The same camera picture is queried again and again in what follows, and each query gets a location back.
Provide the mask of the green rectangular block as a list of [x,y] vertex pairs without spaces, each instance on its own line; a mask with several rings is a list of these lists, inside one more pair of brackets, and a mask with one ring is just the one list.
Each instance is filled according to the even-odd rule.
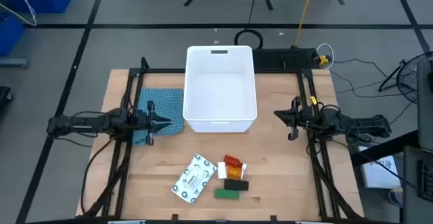
[[236,190],[218,188],[214,191],[214,197],[216,199],[238,200],[240,193]]

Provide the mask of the black caster foot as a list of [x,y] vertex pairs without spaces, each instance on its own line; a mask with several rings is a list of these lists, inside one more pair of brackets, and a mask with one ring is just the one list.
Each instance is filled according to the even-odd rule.
[[14,99],[12,90],[7,86],[0,86],[0,108],[5,107]]

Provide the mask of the black perforated box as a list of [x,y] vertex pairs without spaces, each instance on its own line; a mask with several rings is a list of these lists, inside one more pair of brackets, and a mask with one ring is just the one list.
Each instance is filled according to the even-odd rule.
[[314,48],[253,49],[254,67],[259,70],[320,69]]

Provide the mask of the white printed gauze packet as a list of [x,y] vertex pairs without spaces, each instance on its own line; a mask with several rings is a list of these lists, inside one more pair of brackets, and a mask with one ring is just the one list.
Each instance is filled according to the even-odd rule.
[[217,171],[217,167],[200,154],[195,154],[190,164],[171,187],[172,193],[193,204]]

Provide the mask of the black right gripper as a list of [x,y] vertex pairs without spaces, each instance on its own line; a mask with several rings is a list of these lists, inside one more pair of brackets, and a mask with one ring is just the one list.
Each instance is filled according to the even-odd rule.
[[276,110],[274,115],[280,117],[280,120],[289,128],[291,132],[288,135],[289,141],[294,141],[298,138],[299,129],[307,128],[307,122],[312,119],[313,113],[310,106],[306,107],[306,110],[302,109],[302,98],[296,96],[291,102],[291,108],[289,110]]

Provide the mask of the grey metal bar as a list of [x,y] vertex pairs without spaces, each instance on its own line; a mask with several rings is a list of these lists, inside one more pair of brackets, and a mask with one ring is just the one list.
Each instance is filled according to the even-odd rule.
[[28,68],[29,62],[25,58],[0,58],[0,66]]

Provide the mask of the white printed paper box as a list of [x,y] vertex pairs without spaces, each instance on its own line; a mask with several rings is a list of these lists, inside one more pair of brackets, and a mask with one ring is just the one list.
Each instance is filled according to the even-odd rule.
[[401,187],[401,180],[390,173],[398,174],[393,156],[387,156],[378,160],[386,167],[383,168],[376,162],[361,165],[364,187],[372,189],[394,189]]

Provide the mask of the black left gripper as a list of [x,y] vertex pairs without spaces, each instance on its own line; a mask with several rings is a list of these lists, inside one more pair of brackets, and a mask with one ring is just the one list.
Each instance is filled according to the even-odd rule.
[[[152,100],[147,102],[147,112],[143,110],[137,111],[137,124],[139,125],[139,132],[136,133],[136,144],[137,145],[153,145],[154,137],[152,133],[152,129],[154,126],[154,132],[157,133],[160,130],[171,125],[171,119],[165,118],[162,116],[158,116],[155,112],[155,104]],[[154,124],[154,120],[156,122],[167,122],[167,123],[158,123]]]

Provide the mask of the black rectangular block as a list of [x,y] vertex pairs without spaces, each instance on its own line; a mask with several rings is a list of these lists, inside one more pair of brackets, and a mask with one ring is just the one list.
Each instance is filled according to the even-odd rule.
[[248,191],[249,182],[243,180],[226,179],[224,180],[224,188],[234,191]]

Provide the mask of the blue and white shoe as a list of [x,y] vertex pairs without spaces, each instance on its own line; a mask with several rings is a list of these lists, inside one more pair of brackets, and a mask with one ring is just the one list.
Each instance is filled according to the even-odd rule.
[[402,208],[403,205],[404,205],[404,202],[403,202],[403,198],[404,198],[404,189],[401,188],[401,187],[391,189],[391,190],[388,192],[388,198],[389,198],[389,201],[390,201],[393,205],[395,205],[395,206],[397,206],[397,207],[399,207],[399,208]]

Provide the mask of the orange block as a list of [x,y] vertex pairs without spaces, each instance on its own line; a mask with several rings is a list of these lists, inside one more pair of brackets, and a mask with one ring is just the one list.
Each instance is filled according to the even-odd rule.
[[227,177],[230,179],[235,179],[235,180],[243,179],[244,169],[242,167],[234,167],[229,165],[226,167],[226,171],[227,171]]

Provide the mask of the dark amber pill bottle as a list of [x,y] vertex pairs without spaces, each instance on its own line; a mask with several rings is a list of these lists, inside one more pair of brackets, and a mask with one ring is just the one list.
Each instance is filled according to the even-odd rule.
[[233,166],[236,168],[246,169],[246,167],[247,167],[246,163],[243,163],[238,158],[235,158],[235,157],[230,156],[228,154],[226,154],[224,156],[223,161],[226,163],[226,165]]

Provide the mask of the black floor fan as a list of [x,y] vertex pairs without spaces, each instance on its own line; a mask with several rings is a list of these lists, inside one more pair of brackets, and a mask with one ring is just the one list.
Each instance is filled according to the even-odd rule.
[[397,68],[380,85],[378,91],[397,87],[400,94],[407,100],[417,103],[417,65],[420,62],[429,63],[433,68],[433,51],[423,53],[410,60],[402,60]]

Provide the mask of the teal patterned cloth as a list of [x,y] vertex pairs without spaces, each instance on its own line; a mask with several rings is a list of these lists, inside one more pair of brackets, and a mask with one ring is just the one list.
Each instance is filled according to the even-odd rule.
[[171,125],[161,129],[154,136],[171,136],[183,132],[183,90],[143,88],[137,109],[147,112],[147,102],[155,103],[158,116],[171,119]]

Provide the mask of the white plastic bin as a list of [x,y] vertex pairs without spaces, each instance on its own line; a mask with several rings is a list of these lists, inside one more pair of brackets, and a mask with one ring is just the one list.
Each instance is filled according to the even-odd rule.
[[252,48],[191,46],[185,65],[183,118],[196,133],[244,133],[256,120]]

